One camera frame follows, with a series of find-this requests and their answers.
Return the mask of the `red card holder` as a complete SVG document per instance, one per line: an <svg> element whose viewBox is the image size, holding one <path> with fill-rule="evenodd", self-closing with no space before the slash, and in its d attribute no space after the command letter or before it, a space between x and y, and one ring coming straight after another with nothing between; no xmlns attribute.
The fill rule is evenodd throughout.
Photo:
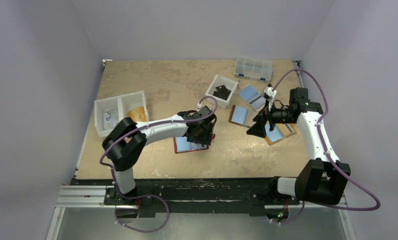
<svg viewBox="0 0 398 240"><path fill-rule="evenodd" d="M193 143L187 140L185 136L178 136L173 138L174 152L176 154L203 151L209 149L210 145Z"/></svg>

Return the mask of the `black card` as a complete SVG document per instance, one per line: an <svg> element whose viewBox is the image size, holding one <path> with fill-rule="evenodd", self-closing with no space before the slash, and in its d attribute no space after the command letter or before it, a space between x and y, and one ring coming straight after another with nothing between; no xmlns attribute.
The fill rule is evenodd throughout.
<svg viewBox="0 0 398 240"><path fill-rule="evenodd" d="M213 92L213 96L219 99L227 100L231 94L231 90L225 85L217 86Z"/></svg>

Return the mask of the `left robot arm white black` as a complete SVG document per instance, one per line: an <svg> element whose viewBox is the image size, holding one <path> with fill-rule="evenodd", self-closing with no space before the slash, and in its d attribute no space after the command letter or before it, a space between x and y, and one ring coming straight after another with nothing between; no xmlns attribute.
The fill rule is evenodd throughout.
<svg viewBox="0 0 398 240"><path fill-rule="evenodd" d="M116 197L128 205L136 198L133 167L145 146L165 139L186 138L188 142L209 146L217 117L206 106L155 121L135 122L126 117L103 140L103 158L108 158L118 187Z"/></svg>

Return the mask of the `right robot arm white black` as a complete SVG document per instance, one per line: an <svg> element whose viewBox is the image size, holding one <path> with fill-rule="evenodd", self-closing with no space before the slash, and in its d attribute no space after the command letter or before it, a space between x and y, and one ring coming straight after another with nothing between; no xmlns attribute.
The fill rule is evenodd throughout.
<svg viewBox="0 0 398 240"><path fill-rule="evenodd" d="M321 104L308 98L306 88L290 90L287 106L275 107L274 90L270 85L263 92L263 108L253 118L253 125L246 131L248 135L265 138L277 124L296 124L305 140L309 161L296 177L277 177L275 185L267 190L268 199L278 204L287 196L300 201L322 205L337 205L351 174L350 166L341 163L325 140Z"/></svg>

